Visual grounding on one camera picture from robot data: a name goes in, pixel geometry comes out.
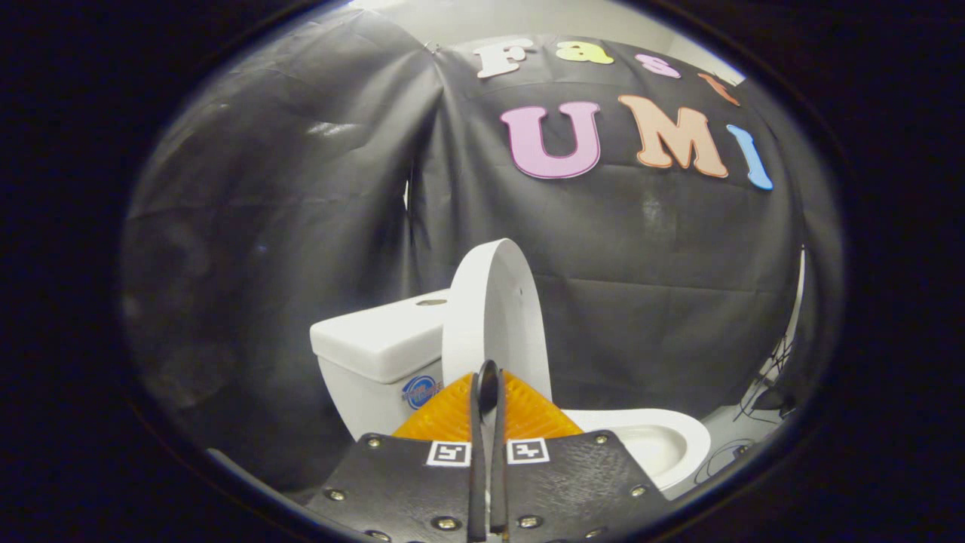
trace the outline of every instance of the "orange soft finger pad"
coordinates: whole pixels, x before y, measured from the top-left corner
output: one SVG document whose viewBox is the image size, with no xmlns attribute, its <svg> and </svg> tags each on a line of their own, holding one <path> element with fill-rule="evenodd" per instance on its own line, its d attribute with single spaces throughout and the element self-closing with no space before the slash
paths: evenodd
<svg viewBox="0 0 965 543">
<path fill-rule="evenodd" d="M 506 370 L 503 375 L 506 378 L 507 440 L 565 438 L 583 433 L 560 408 L 531 386 Z"/>
<path fill-rule="evenodd" d="M 437 442 L 470 442 L 469 388 L 467 373 L 432 396 L 393 434 L 396 438 Z"/>
</svg>

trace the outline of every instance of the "blue logo sticker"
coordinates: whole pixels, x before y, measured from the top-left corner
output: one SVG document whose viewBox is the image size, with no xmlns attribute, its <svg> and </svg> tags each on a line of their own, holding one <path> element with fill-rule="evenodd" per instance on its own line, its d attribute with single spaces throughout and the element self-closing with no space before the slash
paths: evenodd
<svg viewBox="0 0 965 543">
<path fill-rule="evenodd" d="M 442 383 L 436 383 L 428 375 L 413 377 L 402 387 L 402 400 L 412 409 L 423 407 L 429 398 L 442 389 Z"/>
</svg>

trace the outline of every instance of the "blue letter i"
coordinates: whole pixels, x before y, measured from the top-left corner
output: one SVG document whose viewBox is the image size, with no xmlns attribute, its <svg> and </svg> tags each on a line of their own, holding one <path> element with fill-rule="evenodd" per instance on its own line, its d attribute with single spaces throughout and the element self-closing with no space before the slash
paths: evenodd
<svg viewBox="0 0 965 543">
<path fill-rule="evenodd" d="M 751 170 L 747 172 L 747 178 L 751 180 L 751 183 L 764 190 L 774 188 L 774 184 L 767 177 L 767 172 L 764 171 L 764 165 L 760 162 L 760 155 L 758 155 L 758 149 L 754 147 L 754 138 L 751 137 L 751 134 L 747 130 L 734 125 L 727 125 L 727 130 L 733 134 L 733 137 L 737 138 L 740 150 L 744 152 L 747 167 Z"/>
</svg>

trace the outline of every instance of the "pink letter u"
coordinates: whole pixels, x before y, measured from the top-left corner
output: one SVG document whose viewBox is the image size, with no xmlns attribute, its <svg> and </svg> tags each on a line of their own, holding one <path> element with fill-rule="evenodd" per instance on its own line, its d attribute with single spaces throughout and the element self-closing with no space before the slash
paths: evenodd
<svg viewBox="0 0 965 543">
<path fill-rule="evenodd" d="M 511 109 L 500 120 L 510 127 L 512 161 L 523 173 L 542 179 L 576 177 L 589 172 L 600 160 L 600 142 L 596 134 L 594 115 L 600 110 L 591 101 L 569 101 L 560 112 L 573 123 L 576 149 L 566 157 L 553 157 L 543 146 L 539 121 L 546 116 L 542 107 Z"/>
</svg>

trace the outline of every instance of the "white toilet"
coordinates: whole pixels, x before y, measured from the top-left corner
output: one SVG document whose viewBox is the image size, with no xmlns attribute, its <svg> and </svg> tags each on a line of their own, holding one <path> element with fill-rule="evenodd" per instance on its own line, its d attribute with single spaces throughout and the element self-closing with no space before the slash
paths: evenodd
<svg viewBox="0 0 965 543">
<path fill-rule="evenodd" d="M 311 337 L 356 440 L 366 432 L 391 434 L 443 384 L 487 359 L 553 399 L 536 283 L 511 240 L 469 251 L 449 290 L 317 323 Z M 563 411 L 585 432 L 613 431 L 661 490 L 695 472 L 710 449 L 706 428 L 686 414 Z"/>
</svg>

